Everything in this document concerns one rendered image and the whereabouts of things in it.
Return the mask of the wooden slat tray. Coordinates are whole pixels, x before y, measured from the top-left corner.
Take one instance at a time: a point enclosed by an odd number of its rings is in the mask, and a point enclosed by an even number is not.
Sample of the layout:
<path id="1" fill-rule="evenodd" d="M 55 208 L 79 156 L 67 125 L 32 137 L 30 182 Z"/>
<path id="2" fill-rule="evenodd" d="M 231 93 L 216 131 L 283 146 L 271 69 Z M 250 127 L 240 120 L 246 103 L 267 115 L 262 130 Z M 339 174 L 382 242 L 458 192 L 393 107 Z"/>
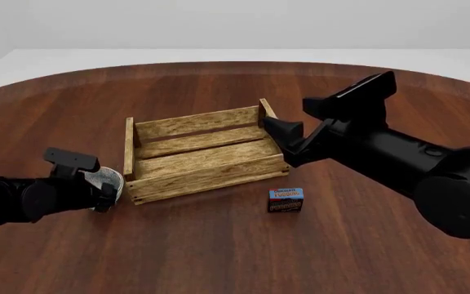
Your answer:
<path id="1" fill-rule="evenodd" d="M 135 122 L 126 119 L 123 176 L 135 205 L 287 176 L 264 130 L 267 100 L 239 109 Z"/>

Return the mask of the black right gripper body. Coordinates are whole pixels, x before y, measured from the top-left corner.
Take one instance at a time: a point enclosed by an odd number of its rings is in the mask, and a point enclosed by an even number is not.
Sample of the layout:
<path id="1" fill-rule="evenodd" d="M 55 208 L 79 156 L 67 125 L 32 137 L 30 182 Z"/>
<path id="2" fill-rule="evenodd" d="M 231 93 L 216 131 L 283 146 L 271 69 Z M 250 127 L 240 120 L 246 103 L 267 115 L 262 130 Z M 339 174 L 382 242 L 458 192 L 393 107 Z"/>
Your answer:
<path id="1" fill-rule="evenodd" d="M 322 161 L 330 156 L 330 130 L 329 126 L 334 119 L 325 119 L 307 138 L 300 132 L 304 130 L 302 122 L 284 122 L 288 137 L 286 147 L 289 152 L 285 156 L 286 162 L 297 168 L 307 163 Z"/>

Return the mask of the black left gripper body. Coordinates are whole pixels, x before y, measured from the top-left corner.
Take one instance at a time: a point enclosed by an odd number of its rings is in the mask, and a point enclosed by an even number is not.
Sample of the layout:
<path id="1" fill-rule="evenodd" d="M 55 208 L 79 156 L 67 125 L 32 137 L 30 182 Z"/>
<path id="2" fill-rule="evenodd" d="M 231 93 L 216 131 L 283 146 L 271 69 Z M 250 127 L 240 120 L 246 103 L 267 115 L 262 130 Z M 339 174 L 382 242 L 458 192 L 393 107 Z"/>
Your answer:
<path id="1" fill-rule="evenodd" d="M 101 185 L 100 193 L 94 206 L 95 212 L 108 212 L 117 202 L 117 190 L 109 183 Z"/>

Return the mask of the flat black plate on stalk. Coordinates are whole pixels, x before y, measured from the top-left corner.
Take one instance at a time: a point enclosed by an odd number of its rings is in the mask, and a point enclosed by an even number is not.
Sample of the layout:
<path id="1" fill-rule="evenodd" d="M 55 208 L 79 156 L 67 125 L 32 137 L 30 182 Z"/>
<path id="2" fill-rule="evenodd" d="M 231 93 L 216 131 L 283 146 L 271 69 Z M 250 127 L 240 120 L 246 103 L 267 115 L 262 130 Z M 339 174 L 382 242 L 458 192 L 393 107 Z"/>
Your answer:
<path id="1" fill-rule="evenodd" d="M 73 179 L 79 172 L 96 173 L 100 163 L 96 156 L 80 154 L 64 149 L 49 147 L 43 154 L 43 160 L 51 163 L 50 177 Z"/>
<path id="2" fill-rule="evenodd" d="M 325 121 L 333 119 L 359 127 L 387 127 L 385 100 L 397 92 L 395 73 L 370 75 L 328 97 L 303 98 L 303 111 Z"/>

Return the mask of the chocolate pudding box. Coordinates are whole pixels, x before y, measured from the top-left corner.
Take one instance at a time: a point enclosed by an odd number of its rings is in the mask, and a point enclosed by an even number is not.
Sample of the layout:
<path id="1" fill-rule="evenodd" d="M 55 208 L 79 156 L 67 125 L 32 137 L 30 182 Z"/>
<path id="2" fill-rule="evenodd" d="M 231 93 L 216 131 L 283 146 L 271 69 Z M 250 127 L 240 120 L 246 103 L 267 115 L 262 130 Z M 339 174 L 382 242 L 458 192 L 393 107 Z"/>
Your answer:
<path id="1" fill-rule="evenodd" d="M 300 212 L 304 202 L 301 188 L 271 189 L 268 191 L 268 212 Z"/>

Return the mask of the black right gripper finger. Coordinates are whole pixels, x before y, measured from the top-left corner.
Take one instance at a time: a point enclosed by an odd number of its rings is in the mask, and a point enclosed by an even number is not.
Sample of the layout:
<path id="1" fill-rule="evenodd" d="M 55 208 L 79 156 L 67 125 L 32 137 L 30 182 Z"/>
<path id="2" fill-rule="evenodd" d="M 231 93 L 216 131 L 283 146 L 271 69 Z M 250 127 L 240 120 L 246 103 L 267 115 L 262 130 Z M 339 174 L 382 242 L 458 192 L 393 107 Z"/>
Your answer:
<path id="1" fill-rule="evenodd" d="M 295 148 L 304 141 L 302 122 L 286 122 L 272 117 L 265 117 L 262 122 L 264 130 L 280 148 Z"/>

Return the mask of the grey patterned bowl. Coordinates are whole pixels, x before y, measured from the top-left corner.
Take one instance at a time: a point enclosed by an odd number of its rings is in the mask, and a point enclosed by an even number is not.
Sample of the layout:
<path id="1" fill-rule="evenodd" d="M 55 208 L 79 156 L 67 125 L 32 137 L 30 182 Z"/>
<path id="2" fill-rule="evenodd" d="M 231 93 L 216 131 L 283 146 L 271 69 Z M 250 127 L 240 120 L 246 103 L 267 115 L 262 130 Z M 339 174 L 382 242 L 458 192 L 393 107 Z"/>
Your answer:
<path id="1" fill-rule="evenodd" d="M 102 189 L 104 184 L 111 185 L 113 187 L 115 199 L 112 205 L 108 205 L 107 207 L 101 206 L 90 208 L 90 210 L 94 212 L 107 212 L 118 202 L 122 195 L 122 190 L 125 184 L 123 176 L 118 171 L 114 171 L 112 168 L 108 167 L 101 167 L 96 173 L 84 171 L 83 174 L 85 180 L 94 185 L 96 188 Z"/>

